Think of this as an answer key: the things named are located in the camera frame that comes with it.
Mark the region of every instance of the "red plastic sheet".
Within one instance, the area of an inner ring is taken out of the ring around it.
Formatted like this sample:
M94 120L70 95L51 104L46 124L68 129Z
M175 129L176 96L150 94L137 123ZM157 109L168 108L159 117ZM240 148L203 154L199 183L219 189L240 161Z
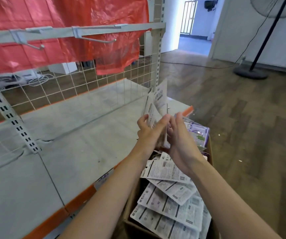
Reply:
M52 26L148 23L147 0L0 0L0 30ZM0 44L0 73L50 64L95 59L97 74L122 72L138 59L138 38L145 31L85 36L117 41L109 44L62 38L32 41L42 50L16 43Z

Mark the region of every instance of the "metal hook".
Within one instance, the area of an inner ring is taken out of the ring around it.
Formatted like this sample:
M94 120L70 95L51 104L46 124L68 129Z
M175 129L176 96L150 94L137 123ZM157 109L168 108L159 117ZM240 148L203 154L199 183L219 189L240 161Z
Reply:
M105 43L105 44L109 44L109 43L113 43L113 42L117 41L117 39L114 39L111 41L105 41L105 40L95 40L95 39L84 38L84 37L82 37L82 34L81 34L81 27L72 27L72 31L73 31L74 37L77 39L95 41L95 42Z
M27 40L26 40L26 37L25 37L25 34L23 32L25 32L25 30L22 30L22 29L12 29L12 30L9 30L11 35L12 35L12 38L14 39L14 41L17 43L17 44L24 44L24 45L27 45L31 48L34 48L34 49L38 49L38 50L41 50L43 49L45 46L42 44L40 45L40 47L37 47L37 46L34 46L32 44L28 44Z

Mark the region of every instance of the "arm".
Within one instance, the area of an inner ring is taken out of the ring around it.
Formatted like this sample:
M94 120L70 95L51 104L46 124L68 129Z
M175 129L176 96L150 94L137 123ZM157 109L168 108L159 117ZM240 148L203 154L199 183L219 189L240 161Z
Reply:
M280 239L203 158L178 113L171 118L168 130L171 148L168 151L177 167L191 177L222 238Z
M59 239L112 236L133 184L152 154L170 116L165 115L153 129L146 125L147 118L148 115L144 115L138 120L139 139L130 154L72 220Z

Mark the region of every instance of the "power cord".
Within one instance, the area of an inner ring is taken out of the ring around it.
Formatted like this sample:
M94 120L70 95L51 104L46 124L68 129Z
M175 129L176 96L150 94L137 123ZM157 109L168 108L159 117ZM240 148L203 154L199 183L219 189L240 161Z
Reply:
M161 61L161 63L165 63L165 64L181 64L181 65L191 65L191 66L197 66L197 67L203 67L203 68L209 68L209 69L226 69L226 68L230 68L232 66L234 66L237 61L242 57L242 55L244 54L244 52L246 52L246 50L248 49L249 47L249 44L253 41L253 39L257 36L260 28L263 26L263 24L265 23L265 21L267 20L267 18L269 17L269 14L270 12L272 11L272 9L274 8L274 6L276 5L278 0L276 0L276 2L274 3L273 7L270 9L267 17L265 18L265 20L262 22L262 24L259 26L259 28L257 29L257 32L255 34L255 36L249 41L247 47L245 48L245 50L241 53L241 55L239 56L239 58L230 66L227 66L227 67L210 67L210 66L204 66L204 65L194 65L194 64L185 64L185 63L173 63L173 62L165 62L165 61Z

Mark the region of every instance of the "forearm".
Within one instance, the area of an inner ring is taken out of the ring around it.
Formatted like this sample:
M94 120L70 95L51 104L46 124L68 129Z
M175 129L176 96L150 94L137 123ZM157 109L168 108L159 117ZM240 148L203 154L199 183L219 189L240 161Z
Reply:
M110 238L135 180L145 166L129 155L69 224L60 239Z
M280 238L207 161L197 159L191 174L222 238Z

